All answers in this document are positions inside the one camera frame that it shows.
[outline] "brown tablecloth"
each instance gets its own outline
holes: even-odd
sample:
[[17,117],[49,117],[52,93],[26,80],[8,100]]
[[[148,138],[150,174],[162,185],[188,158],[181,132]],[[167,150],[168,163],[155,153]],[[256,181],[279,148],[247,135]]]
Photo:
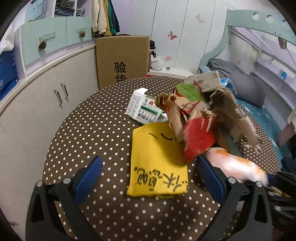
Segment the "brown tablecloth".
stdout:
[[[127,197],[133,129],[139,125],[124,114],[134,90],[145,87],[157,97],[170,93],[182,80],[149,77],[125,81],[97,92],[65,119],[50,144],[42,180],[61,182],[85,167],[95,155],[103,160],[103,172],[87,201],[80,206],[102,240],[196,240],[208,226],[219,204],[212,200],[194,164],[188,166],[189,189],[172,199]],[[262,154],[238,143],[244,157],[266,172],[279,170],[274,150],[263,129],[253,119],[263,141]],[[75,237],[60,203],[57,210],[68,235]],[[225,236],[230,235],[235,214]]]

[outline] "yellow paper bag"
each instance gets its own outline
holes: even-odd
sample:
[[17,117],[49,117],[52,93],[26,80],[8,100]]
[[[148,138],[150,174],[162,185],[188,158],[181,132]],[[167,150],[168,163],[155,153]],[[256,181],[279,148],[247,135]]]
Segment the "yellow paper bag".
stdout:
[[174,140],[169,124],[151,123],[135,129],[127,195],[177,195],[187,193],[187,185],[182,148]]

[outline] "gray pillow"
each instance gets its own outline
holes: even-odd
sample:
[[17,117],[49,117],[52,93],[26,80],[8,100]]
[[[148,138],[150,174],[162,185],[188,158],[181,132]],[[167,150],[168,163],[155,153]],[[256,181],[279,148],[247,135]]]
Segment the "gray pillow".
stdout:
[[266,93],[254,76],[247,75],[236,65],[218,58],[211,59],[209,65],[212,70],[222,72],[232,81],[237,92],[236,98],[262,108]]

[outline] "red butterfly decal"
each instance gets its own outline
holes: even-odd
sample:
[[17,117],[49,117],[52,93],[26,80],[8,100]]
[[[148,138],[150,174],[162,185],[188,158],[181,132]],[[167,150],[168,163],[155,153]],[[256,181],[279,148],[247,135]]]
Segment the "red butterfly decal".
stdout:
[[171,31],[169,34],[168,34],[168,37],[173,40],[175,39],[177,36],[173,35],[173,32]]

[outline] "green fabric leaf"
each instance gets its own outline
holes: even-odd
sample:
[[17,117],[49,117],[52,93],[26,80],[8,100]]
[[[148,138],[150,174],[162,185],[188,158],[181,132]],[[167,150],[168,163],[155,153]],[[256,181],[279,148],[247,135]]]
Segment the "green fabric leaf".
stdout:
[[177,90],[179,94],[183,95],[191,102],[195,102],[198,100],[204,102],[200,91],[192,85],[181,83],[177,85]]

